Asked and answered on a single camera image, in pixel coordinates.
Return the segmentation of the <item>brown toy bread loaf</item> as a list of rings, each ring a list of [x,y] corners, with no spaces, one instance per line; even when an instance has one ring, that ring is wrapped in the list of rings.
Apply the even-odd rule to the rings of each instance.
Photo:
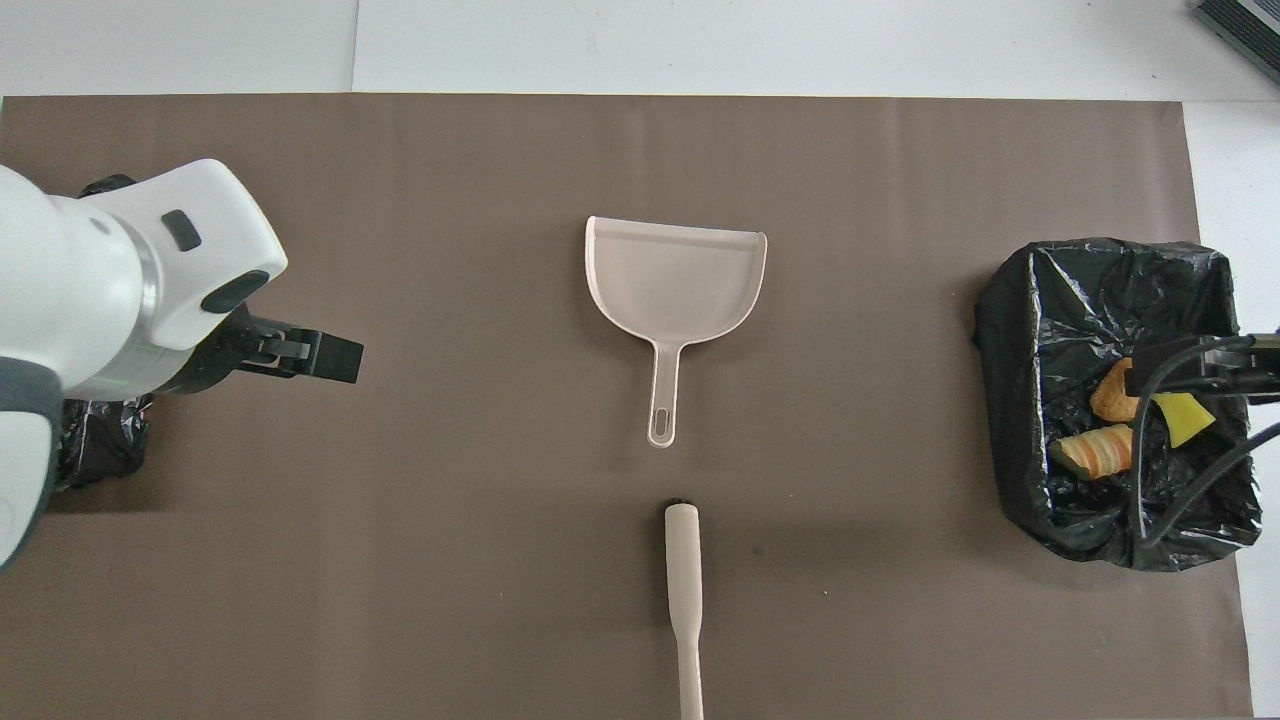
[[[1126,374],[1132,368],[1132,357],[1120,357],[1094,388],[1091,410],[1100,420],[1110,424],[1134,421],[1139,398],[1129,395],[1126,387]]]

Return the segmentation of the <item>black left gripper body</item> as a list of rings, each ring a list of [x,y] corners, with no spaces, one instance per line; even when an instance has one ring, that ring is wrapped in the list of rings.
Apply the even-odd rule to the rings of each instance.
[[[297,364],[311,355],[312,343],[310,329],[255,316],[242,304],[193,347],[179,372],[155,392],[198,393],[223,382],[233,372],[288,379],[300,374]]]

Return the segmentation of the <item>bin lined with black bag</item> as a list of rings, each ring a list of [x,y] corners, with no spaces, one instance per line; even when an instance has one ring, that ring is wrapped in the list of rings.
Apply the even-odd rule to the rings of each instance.
[[[1228,258],[1192,243],[1115,238],[1029,243],[975,302],[987,427],[1000,507],[1059,557],[1184,571],[1251,547],[1263,528],[1252,462],[1240,457],[1183,512],[1196,480],[1249,433],[1245,401],[1201,396],[1207,428],[1172,447],[1162,411],[1143,423],[1140,495],[1129,445],[1089,478],[1053,457],[1060,441],[1108,427],[1091,400],[1139,348],[1198,345],[1239,331]]]
[[[128,389],[122,356],[137,342],[151,300],[147,254],[116,215],[88,196],[51,197],[60,258],[52,318],[56,373],[65,398],[58,486],[88,486],[141,468],[150,395]]]

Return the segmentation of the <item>small curved yellow sponge piece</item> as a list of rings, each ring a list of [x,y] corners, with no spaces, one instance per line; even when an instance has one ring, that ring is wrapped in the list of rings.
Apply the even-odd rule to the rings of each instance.
[[[1194,395],[1162,392],[1153,401],[1164,415],[1171,448],[1180,448],[1216,423],[1215,415]]]

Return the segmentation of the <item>brown paper table mat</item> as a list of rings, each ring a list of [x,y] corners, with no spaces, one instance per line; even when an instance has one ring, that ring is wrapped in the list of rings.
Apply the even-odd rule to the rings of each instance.
[[[73,195],[224,161],[289,256],[250,300],[355,386],[160,398],[141,471],[0,571],[0,720],[678,716],[662,507],[701,514],[707,716],[1252,712],[1236,565],[1073,562],[1001,511],[973,305],[1043,240],[1199,238],[1175,102],[8,97]],[[681,356],[588,288],[589,217],[759,231]]]

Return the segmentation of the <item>dark grey ribbed device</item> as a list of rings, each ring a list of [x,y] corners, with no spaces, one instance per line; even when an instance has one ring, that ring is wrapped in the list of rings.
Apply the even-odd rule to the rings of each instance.
[[[1194,17],[1280,85],[1280,0],[1197,0]]]

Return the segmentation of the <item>toy croissant pale underside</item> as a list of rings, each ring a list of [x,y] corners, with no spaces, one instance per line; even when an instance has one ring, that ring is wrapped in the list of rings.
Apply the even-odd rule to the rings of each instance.
[[[1048,452],[1057,465],[1082,482],[1097,482],[1129,471],[1133,462],[1134,430],[1114,424],[1050,443]]]

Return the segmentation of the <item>beige plastic dustpan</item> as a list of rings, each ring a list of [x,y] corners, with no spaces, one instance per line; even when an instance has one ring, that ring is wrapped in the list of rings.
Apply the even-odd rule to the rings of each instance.
[[[728,334],[759,299],[768,237],[759,231],[589,217],[585,277],[602,315],[653,347],[646,439],[673,445],[684,350]]]

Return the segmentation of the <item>beige handled black bristle brush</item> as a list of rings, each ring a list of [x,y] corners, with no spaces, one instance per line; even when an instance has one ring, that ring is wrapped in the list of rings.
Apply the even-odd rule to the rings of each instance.
[[[704,720],[700,634],[704,612],[698,507],[675,500],[664,510],[668,611],[675,633],[681,720]]]

